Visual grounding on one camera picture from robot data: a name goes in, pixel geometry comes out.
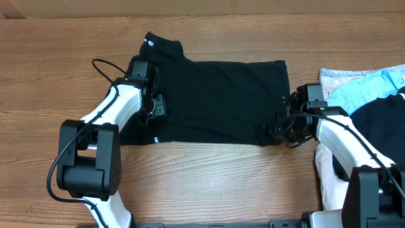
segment wooden table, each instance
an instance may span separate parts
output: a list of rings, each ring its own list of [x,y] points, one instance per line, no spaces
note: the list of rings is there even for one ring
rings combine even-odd
[[[48,196],[46,174],[61,123],[92,111],[109,87],[91,59],[126,68],[147,31],[182,41],[194,61],[286,60],[291,91],[316,82],[321,67],[372,70],[405,63],[400,13],[1,20],[0,227],[94,223],[84,205]],[[125,146],[120,194],[137,222],[298,218],[321,210],[316,145]]]

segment white fabric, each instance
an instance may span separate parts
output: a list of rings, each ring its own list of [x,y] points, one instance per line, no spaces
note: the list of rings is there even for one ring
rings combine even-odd
[[[323,143],[316,148],[315,164],[321,179],[323,209],[342,209],[349,183],[336,176],[333,171],[332,152]]]

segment pile of clothes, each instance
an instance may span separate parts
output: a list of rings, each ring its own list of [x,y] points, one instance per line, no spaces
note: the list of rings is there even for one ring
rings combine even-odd
[[[405,165],[405,65],[358,72],[322,68],[320,83],[329,106],[341,106],[371,145],[396,164]],[[315,163],[324,210],[341,209],[348,176],[322,143],[316,149]]]

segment black t-shirt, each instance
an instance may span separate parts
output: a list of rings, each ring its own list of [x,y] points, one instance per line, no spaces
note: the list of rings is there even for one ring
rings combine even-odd
[[[121,144],[281,143],[269,135],[268,126],[277,112],[285,111],[283,97],[290,93],[284,61],[193,62],[184,56],[179,41],[152,33],[136,58],[156,65],[156,94],[165,98],[167,116],[145,127],[133,116],[120,132]]]
[[[381,154],[405,165],[405,99],[390,95],[364,105],[351,116],[354,126]]]

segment light blue cloth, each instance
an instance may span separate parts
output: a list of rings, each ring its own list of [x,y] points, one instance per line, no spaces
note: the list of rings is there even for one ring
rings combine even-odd
[[[339,86],[328,98],[328,106],[340,106],[349,115],[377,98],[386,98],[405,86],[399,72],[379,70]]]
[[[347,71],[347,70],[329,70],[326,68],[321,68],[319,76],[325,77],[358,77],[367,76],[371,73],[375,73],[380,70],[389,70],[390,72],[398,72],[401,76],[405,77],[405,64],[392,66],[379,70],[363,70],[363,71]]]

